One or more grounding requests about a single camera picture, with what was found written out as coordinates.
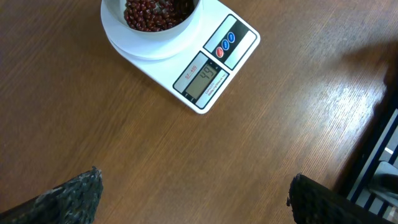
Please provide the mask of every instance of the wood grain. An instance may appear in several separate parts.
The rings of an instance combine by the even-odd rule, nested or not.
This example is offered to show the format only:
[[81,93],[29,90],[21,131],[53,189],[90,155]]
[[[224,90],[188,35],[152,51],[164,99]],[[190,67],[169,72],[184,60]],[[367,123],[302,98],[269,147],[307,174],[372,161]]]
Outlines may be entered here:
[[96,223],[293,223],[386,90],[395,0],[224,0],[262,42],[200,116],[112,49],[99,1],[0,2],[0,212],[91,168]]

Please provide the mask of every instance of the digital kitchen scale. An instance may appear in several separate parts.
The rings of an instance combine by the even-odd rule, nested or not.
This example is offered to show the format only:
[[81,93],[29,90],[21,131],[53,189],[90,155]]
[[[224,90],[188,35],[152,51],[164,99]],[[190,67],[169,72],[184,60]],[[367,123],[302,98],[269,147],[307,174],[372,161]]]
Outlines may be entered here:
[[119,54],[203,114],[258,46],[260,35],[217,0],[201,0],[197,7],[202,8],[188,27],[165,40],[134,34],[115,18],[105,0],[101,19]]

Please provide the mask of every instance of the red button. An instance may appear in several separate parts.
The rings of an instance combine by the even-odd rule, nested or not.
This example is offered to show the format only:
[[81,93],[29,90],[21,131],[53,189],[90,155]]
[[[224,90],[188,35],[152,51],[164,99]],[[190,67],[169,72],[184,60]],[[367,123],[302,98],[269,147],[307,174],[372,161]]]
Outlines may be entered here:
[[217,47],[216,54],[217,57],[222,58],[224,56],[224,50],[221,47]]

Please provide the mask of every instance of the brown wooden surface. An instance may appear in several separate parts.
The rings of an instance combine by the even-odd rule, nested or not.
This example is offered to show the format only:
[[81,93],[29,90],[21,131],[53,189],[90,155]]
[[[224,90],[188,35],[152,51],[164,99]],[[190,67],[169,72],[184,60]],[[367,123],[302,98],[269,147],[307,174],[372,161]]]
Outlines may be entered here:
[[384,96],[398,1],[224,0],[262,41],[206,115],[119,56],[100,1],[0,1],[0,212],[95,165],[96,223],[293,223]]

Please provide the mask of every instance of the digital screen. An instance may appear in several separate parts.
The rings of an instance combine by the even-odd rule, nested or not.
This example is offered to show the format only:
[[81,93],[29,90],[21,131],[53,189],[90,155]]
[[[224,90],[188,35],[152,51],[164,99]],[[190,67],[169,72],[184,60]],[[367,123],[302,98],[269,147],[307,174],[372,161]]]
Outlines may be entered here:
[[198,99],[200,94],[205,90],[207,85],[212,81],[213,77],[217,74],[217,71],[209,64],[205,64],[199,74],[185,90],[189,95]]

